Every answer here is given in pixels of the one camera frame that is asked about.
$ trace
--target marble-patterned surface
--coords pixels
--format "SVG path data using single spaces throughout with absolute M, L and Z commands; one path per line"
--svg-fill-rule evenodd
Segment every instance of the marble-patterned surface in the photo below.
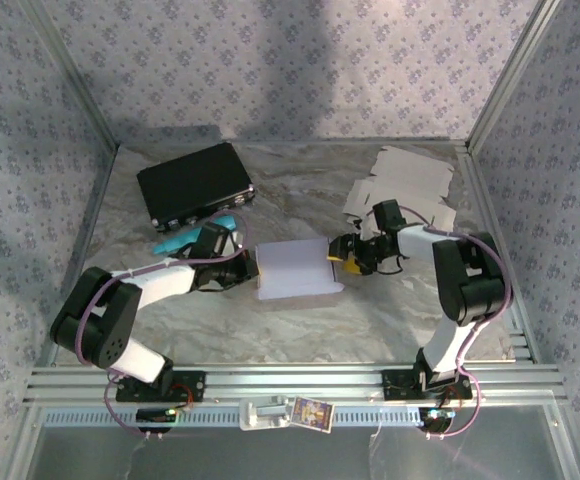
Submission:
M 125 269 L 156 260 L 162 241 L 150 225 L 135 175 L 193 147 L 122 147 L 116 159 L 86 266 Z M 349 231 L 341 208 L 355 179 L 364 178 L 379 144 L 237 145 L 258 189 L 242 209 L 250 247 L 257 243 Z M 452 149 L 424 152 L 456 163 Z M 448 204 L 456 225 L 476 223 L 458 168 Z M 176 363 L 372 362 L 409 363 L 431 337 L 441 309 L 433 269 L 408 260 L 398 276 L 339 272 L 344 292 L 260 302 L 256 281 L 225 293 L 171 297 L 141 310 L 133 336 Z M 489 327 L 468 358 L 512 359 L 503 324 Z M 58 363 L 76 358 L 62 351 Z

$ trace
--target table surface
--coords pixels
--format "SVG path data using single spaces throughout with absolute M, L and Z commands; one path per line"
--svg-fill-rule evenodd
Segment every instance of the table surface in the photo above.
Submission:
M 241 213 L 248 246 L 350 231 L 341 209 L 355 180 L 365 178 L 382 144 L 236 145 L 257 197 Z M 202 147 L 121 147 L 87 251 L 85 267 L 123 270 L 159 260 L 164 240 L 150 224 L 136 174 Z M 451 148 L 405 147 L 455 166 L 447 204 L 455 228 L 477 230 L 469 194 Z M 396 276 L 358 277 L 338 271 L 338 294 L 261 302 L 257 282 L 224 293 L 170 297 L 142 309 L 133 337 L 177 364 L 272 362 L 411 363 L 431 338 L 441 308 L 434 270 L 404 262 Z M 503 322 L 477 339 L 469 360 L 512 360 Z M 60 349 L 58 364 L 76 357 Z

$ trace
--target glass panel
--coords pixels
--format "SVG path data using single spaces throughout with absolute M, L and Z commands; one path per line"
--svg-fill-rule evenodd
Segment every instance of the glass panel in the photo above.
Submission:
M 163 148 L 120 150 L 87 266 L 119 270 L 160 258 L 152 254 L 152 248 L 165 237 L 150 225 L 136 174 L 192 152 L 190 147 Z M 457 209 L 455 225 L 475 230 L 476 215 L 453 147 L 409 148 L 454 165 L 447 202 Z M 249 246 L 351 232 L 341 210 L 352 184 L 369 175 L 380 149 L 380 144 L 364 143 L 238 146 L 258 189 L 254 203 L 240 209 L 250 226 Z M 411 363 L 432 336 L 441 308 L 431 265 L 407 260 L 404 268 L 401 275 L 389 277 L 360 278 L 339 272 L 345 290 L 318 297 L 260 302 L 254 280 L 225 293 L 171 297 L 141 310 L 133 335 L 176 364 Z M 484 331 L 468 358 L 502 360 L 511 356 L 510 338 L 499 323 Z M 59 354 L 59 364 L 76 361 L 65 350 Z
M 443 441 L 385 427 L 178 431 L 189 437 L 145 442 L 113 427 L 44 428 L 28 480 L 563 478 L 540 407 L 486 408 L 465 435 Z

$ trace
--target patterned wall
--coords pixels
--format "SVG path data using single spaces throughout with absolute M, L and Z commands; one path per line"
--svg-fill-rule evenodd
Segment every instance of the patterned wall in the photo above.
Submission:
M 466 138 L 536 0 L 46 0 L 121 143 Z
M 544 360 L 580 419 L 580 0 L 564 7 L 479 153 Z
M 0 0 L 0 459 L 103 157 L 15 0 Z

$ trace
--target black mounting bracket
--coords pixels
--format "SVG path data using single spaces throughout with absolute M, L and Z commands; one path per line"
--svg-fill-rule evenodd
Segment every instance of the black mounting bracket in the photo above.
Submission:
M 470 379 L 459 375 L 458 381 L 443 385 L 439 389 L 422 391 L 419 379 L 413 369 L 382 370 L 381 383 L 383 399 L 391 400 L 430 400 L 444 396 L 446 400 L 471 400 Z
M 188 390 L 192 401 L 203 400 L 206 388 L 206 372 L 173 370 L 172 382 L 165 391 L 131 377 L 122 378 L 117 387 L 119 403 L 187 403 Z

